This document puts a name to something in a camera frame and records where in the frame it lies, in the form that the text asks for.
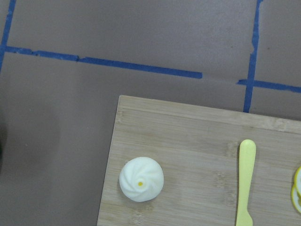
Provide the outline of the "wooden cutting board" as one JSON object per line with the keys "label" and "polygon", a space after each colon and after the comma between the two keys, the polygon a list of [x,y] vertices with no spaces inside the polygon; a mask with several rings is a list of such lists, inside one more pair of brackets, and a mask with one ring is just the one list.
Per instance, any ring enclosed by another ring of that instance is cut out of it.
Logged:
{"label": "wooden cutting board", "polygon": [[[299,121],[120,96],[105,174],[99,226],[232,226],[237,206],[237,154],[256,144],[248,210],[256,226],[298,226],[291,202],[301,164]],[[134,202],[119,173],[131,159],[155,159],[164,172],[157,198]]]}

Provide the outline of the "white steamed bun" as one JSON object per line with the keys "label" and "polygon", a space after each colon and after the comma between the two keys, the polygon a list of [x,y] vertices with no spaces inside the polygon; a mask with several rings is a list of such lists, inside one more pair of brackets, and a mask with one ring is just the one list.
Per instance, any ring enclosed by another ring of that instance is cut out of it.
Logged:
{"label": "white steamed bun", "polygon": [[156,198],[164,186],[161,166],[152,158],[137,157],[128,161],[119,174],[123,194],[132,201],[146,202]]}

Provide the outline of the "yellow plastic knife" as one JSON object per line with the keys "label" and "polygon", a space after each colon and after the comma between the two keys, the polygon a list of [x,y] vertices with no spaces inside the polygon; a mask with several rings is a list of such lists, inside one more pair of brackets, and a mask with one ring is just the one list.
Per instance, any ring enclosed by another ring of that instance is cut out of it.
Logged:
{"label": "yellow plastic knife", "polygon": [[238,153],[238,205],[236,226],[252,226],[248,212],[248,200],[256,157],[256,144],[250,139],[243,140]]}

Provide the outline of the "right lemon slice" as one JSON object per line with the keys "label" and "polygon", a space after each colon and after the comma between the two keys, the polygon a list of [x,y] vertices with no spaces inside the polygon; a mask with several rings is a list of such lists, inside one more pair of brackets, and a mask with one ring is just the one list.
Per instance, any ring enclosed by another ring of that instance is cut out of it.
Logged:
{"label": "right lemon slice", "polygon": [[294,208],[301,213],[301,167],[296,170],[293,177],[291,200]]}

